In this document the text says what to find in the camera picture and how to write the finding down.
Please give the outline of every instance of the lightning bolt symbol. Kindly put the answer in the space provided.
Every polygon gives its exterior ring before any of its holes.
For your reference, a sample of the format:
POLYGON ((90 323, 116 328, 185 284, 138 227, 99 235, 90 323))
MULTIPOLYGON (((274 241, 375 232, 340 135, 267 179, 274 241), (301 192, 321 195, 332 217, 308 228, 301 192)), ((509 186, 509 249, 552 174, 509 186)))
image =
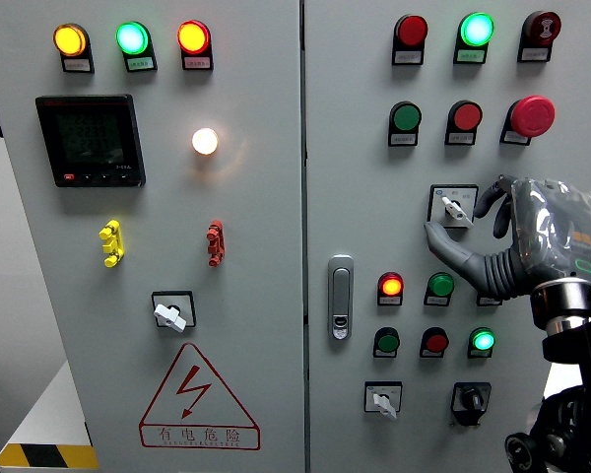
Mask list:
POLYGON ((188 417, 192 414, 191 409, 193 408, 193 406, 195 404, 197 404, 197 402, 199 402, 199 399, 201 399, 202 396, 204 394, 206 394, 206 391, 210 388, 210 386, 212 386, 212 383, 211 383, 211 384, 202 384, 201 386, 195 386, 195 387, 190 387, 190 388, 188 387, 188 383, 190 383, 190 381, 192 380, 193 377, 195 377, 195 374, 197 374, 198 371, 199 371, 199 367, 197 365, 194 365, 193 368, 190 369, 190 372, 188 372, 188 375, 186 376, 184 381, 179 386, 179 389, 177 389, 177 392, 175 393, 175 394, 184 394, 186 392, 201 390, 201 392, 197 396, 197 399, 195 399, 195 402, 193 402, 188 409, 184 409, 184 412, 181 415, 182 419, 185 419, 186 417, 188 417))

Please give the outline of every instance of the white switch handle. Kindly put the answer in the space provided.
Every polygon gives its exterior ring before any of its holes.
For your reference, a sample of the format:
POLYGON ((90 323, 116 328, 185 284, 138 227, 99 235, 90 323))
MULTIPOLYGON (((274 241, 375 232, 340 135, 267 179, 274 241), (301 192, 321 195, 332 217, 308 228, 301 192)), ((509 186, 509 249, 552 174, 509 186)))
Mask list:
POLYGON ((466 215, 466 212, 462 210, 455 202, 451 201, 446 196, 442 197, 442 203, 444 204, 444 208, 446 209, 446 213, 453 217, 455 220, 459 220, 464 224, 464 227, 470 229, 473 227, 473 222, 469 219, 469 216, 466 215))
POLYGON ((154 316, 159 323, 165 324, 176 332, 181 333, 186 328, 186 320, 179 316, 179 310, 175 307, 168 308, 165 305, 158 304, 156 310, 154 310, 154 316))
POLYGON ((372 394, 374 398, 374 405, 378 411, 387 417, 390 421, 396 420, 396 409, 390 404, 390 400, 387 396, 379 396, 378 394, 372 394))

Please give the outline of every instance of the red terminal connector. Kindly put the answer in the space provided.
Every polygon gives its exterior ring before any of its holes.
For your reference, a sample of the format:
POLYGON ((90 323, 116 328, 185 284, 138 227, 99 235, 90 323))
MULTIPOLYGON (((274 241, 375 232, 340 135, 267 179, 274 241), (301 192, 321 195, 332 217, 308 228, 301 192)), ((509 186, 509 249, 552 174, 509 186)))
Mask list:
POLYGON ((208 264, 213 268, 219 266, 226 256, 226 242, 224 241, 224 226, 219 220, 213 220, 206 233, 208 239, 208 264))

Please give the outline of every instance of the digital meter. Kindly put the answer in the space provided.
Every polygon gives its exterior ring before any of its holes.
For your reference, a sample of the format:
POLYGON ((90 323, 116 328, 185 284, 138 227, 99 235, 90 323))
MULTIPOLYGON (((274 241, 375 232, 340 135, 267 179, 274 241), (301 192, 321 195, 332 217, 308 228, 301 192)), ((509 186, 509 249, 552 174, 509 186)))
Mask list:
POLYGON ((145 183, 130 95, 35 99, 58 187, 135 187, 145 183))

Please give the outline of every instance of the yellow terminal connector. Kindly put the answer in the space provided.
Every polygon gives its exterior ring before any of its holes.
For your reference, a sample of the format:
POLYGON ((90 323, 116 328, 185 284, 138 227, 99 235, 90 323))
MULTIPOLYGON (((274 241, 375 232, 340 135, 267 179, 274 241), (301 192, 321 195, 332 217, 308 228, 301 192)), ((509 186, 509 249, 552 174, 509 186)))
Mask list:
POLYGON ((108 268, 113 268, 125 255, 125 247, 120 234, 120 223, 117 220, 110 220, 98 232, 98 237, 103 240, 102 252, 109 254, 104 260, 104 264, 108 268))

